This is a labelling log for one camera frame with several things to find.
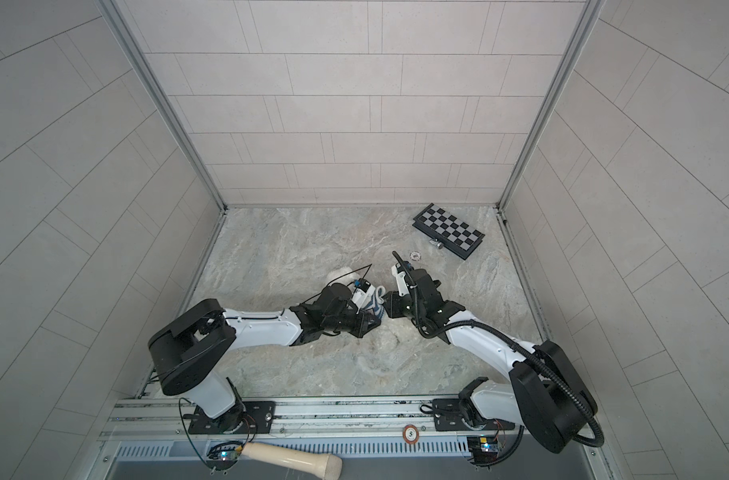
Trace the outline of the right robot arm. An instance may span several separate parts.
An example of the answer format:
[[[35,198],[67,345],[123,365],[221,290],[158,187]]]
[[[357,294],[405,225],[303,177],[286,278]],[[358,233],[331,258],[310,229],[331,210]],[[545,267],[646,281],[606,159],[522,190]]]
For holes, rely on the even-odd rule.
[[[444,299],[441,282],[427,270],[395,265],[392,276],[398,289],[385,296],[390,318],[410,319],[422,337],[462,348],[509,378],[507,385],[499,385],[479,377],[461,391],[452,414],[466,426],[484,429],[495,421],[509,422],[553,453],[572,441],[605,444],[596,400],[558,344],[521,341],[482,322],[466,307]]]

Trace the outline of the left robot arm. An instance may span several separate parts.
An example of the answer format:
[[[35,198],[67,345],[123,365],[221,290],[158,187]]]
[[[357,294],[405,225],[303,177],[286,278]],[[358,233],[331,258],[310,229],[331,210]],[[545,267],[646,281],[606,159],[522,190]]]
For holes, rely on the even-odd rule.
[[[210,433],[230,433],[248,426],[248,408],[232,381],[216,372],[228,352],[301,346],[341,333],[362,338],[381,324],[348,286],[333,283],[312,302],[277,312],[236,311],[214,298],[202,300],[152,335],[148,352],[164,395],[194,403],[194,419],[208,421]]]

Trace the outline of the white teddy bear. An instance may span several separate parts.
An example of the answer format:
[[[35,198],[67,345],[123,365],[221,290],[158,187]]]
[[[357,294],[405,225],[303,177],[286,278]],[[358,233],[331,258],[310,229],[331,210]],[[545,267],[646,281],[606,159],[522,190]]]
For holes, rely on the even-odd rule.
[[[382,283],[374,283],[368,278],[368,273],[370,272],[371,268],[372,264],[365,265],[356,269],[352,269],[350,267],[336,268],[326,274],[326,284],[340,283],[348,287],[348,289],[350,289],[350,292],[354,293],[354,282],[358,278],[364,277],[364,279],[370,281],[374,286],[385,286],[388,293],[389,290],[386,285]],[[375,354],[377,350],[396,347],[399,344],[398,336],[396,336],[396,334],[394,334],[394,332],[392,332],[389,328],[389,324],[392,319],[390,318],[390,316],[388,316],[388,314],[386,314],[386,307],[385,316],[381,320],[382,322],[386,322],[386,327],[381,325],[380,327],[368,333],[362,338],[362,341],[364,341],[364,343],[368,345],[368,350],[372,354]]]

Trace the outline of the blue white striped sweater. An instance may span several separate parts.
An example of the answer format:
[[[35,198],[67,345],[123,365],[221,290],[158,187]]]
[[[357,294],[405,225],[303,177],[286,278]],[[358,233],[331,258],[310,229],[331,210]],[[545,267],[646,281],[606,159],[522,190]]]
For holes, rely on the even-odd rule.
[[[366,303],[362,309],[370,311],[374,316],[383,319],[385,316],[385,295],[387,293],[385,286],[371,285],[367,291]]]

